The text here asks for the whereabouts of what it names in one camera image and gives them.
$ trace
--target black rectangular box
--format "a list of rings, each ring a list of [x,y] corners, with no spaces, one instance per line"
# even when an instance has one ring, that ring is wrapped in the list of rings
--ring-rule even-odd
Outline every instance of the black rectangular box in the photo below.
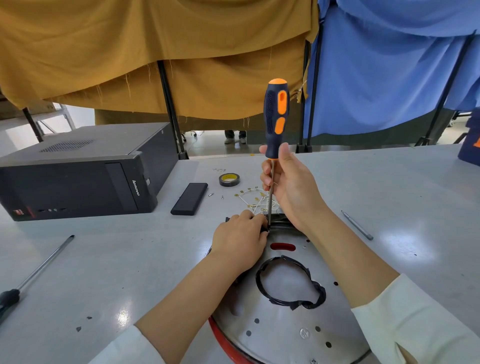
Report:
[[[16,221],[151,212],[178,161],[168,123],[86,126],[0,158]]]

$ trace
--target red rim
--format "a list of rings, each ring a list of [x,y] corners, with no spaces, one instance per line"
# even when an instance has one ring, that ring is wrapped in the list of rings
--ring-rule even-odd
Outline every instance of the red rim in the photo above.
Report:
[[[225,354],[227,354],[227,356],[235,364],[253,364],[250,360],[248,360],[242,354],[240,354],[238,349],[235,348],[230,343],[230,341],[227,340],[225,335],[223,335],[223,332],[220,331],[220,329],[216,325],[216,322],[211,317],[208,318],[208,323],[210,324],[210,327],[212,328],[213,335],[215,336],[215,339],[218,341],[218,344],[223,349]]]

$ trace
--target screwdriver shaft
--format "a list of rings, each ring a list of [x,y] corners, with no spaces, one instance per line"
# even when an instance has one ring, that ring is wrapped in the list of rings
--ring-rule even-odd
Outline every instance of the screwdriver shaft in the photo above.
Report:
[[[67,246],[67,244],[68,244],[69,242],[71,242],[71,241],[73,240],[74,237],[75,237],[75,235],[69,236],[69,237],[67,238],[67,240],[65,240],[65,241],[63,242],[63,244],[60,245],[60,246],[57,248],[57,250],[55,250],[55,251],[52,253],[52,255],[49,256],[49,257],[45,260],[45,262],[43,262],[42,264],[40,264],[40,265],[38,266],[38,268],[35,269],[35,270],[32,272],[32,274],[30,274],[30,275],[28,276],[28,278],[25,279],[25,280],[20,284],[20,286],[17,287],[17,289],[18,289],[18,290],[21,290],[33,277],[35,277],[35,275],[36,275],[45,265],[48,264],[48,262],[49,262],[50,260],[52,260],[58,253],[60,253],[60,252],[62,251],[62,249],[63,249],[65,246]]]
[[[272,186],[270,187],[270,191],[268,192],[268,229],[270,230],[270,226],[272,225],[272,198],[273,198],[273,186],[275,183],[273,182],[273,176],[275,172],[275,161],[272,159],[272,171],[270,172],[270,178],[272,179]]]

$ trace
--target metal plate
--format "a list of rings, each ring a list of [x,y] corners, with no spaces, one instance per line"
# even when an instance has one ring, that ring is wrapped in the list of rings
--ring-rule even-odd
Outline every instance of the metal plate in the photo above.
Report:
[[[272,250],[272,243],[293,244],[295,250]],[[255,273],[265,260],[280,255],[295,259],[310,270],[312,280],[326,290],[322,305],[312,310],[300,306],[292,311],[270,303],[260,293]],[[213,318],[227,339],[261,363],[358,363],[369,346],[346,297],[334,282],[332,273],[305,235],[295,229],[272,228],[262,257],[238,285],[230,287]],[[265,272],[262,284],[275,298],[313,302],[318,298],[306,274],[286,263]]]

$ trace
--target white sleeve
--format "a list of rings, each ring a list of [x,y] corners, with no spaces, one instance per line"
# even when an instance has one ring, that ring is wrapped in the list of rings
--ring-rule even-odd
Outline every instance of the white sleeve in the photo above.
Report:
[[[90,364],[165,364],[136,326],[130,326],[101,351]]]
[[[480,364],[480,338],[404,274],[369,304],[352,309],[382,364]]]

